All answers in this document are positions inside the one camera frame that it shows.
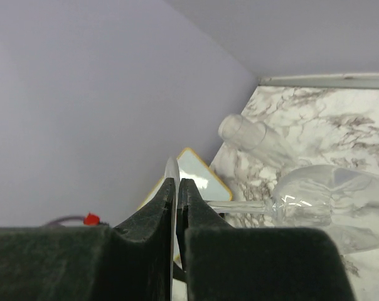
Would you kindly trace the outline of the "clear wine glass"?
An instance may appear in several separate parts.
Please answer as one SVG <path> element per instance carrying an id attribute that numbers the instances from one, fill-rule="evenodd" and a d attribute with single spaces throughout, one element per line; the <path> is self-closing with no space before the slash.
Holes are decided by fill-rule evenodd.
<path id="1" fill-rule="evenodd" d="M 379 300 L 379 176 L 315 165 L 281 179 L 266 201 L 208 201 L 217 213 L 263 214 L 279 227 L 325 231 L 343 255 L 358 300 Z"/>
<path id="2" fill-rule="evenodd" d="M 276 169 L 307 163 L 274 129 L 263 122 L 251 122 L 242 115 L 225 117 L 218 128 L 218 135 L 237 150 Z"/>

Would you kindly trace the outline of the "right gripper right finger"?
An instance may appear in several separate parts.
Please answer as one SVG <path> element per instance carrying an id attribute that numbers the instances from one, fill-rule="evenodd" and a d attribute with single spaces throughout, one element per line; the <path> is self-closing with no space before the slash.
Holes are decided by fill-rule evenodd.
<path id="1" fill-rule="evenodd" d="M 176 234 L 189 300 L 353 300 L 337 248 L 311 228 L 234 228 L 179 185 Z"/>

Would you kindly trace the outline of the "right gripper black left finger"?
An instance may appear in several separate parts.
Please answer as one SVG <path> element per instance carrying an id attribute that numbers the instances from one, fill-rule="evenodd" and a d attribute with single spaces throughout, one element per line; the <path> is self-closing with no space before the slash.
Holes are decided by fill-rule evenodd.
<path id="1" fill-rule="evenodd" d="M 170 300 L 174 180 L 116 227 L 0 228 L 0 300 Z"/>

